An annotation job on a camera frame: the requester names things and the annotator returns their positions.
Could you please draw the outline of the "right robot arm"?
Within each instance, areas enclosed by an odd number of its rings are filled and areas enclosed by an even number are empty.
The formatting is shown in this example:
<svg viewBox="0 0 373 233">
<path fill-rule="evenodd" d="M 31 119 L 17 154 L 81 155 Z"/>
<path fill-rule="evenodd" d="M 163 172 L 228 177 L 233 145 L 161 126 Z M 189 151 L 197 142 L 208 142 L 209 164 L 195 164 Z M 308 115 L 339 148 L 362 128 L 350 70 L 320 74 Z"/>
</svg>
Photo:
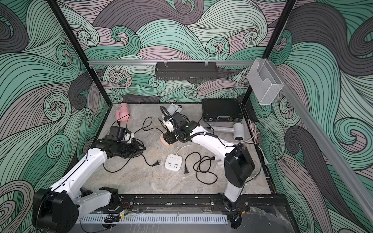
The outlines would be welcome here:
<svg viewBox="0 0 373 233">
<path fill-rule="evenodd" d="M 234 144 L 208 132 L 196 121 L 187 121 L 179 112 L 163 114 L 163 124 L 167 132 L 163 134 L 164 140 L 170 145 L 177 141 L 196 143 L 208 149 L 215 155 L 215 159 L 222 162 L 227 187 L 224 191 L 226 204 L 234 205 L 243 191 L 244 184 L 255 169 L 254 161 L 242 144 Z"/>
</svg>

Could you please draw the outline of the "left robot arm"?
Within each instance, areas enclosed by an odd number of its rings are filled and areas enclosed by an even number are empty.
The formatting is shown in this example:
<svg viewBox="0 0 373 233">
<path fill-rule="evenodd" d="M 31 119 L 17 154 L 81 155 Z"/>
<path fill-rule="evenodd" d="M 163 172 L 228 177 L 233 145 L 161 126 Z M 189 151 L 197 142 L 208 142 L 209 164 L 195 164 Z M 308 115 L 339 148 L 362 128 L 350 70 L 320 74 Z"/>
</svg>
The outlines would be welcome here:
<svg viewBox="0 0 373 233">
<path fill-rule="evenodd" d="M 131 159 L 146 150 L 134 136 L 125 128 L 112 126 L 110 133 L 92 143 L 87 154 L 59 181 L 48 189 L 39 189 L 33 197 L 33 226 L 67 233 L 77 220 L 99 208 L 116 210 L 119 207 L 119 192 L 115 188 L 102 187 L 81 198 L 77 195 L 95 170 L 109 158 Z"/>
</svg>

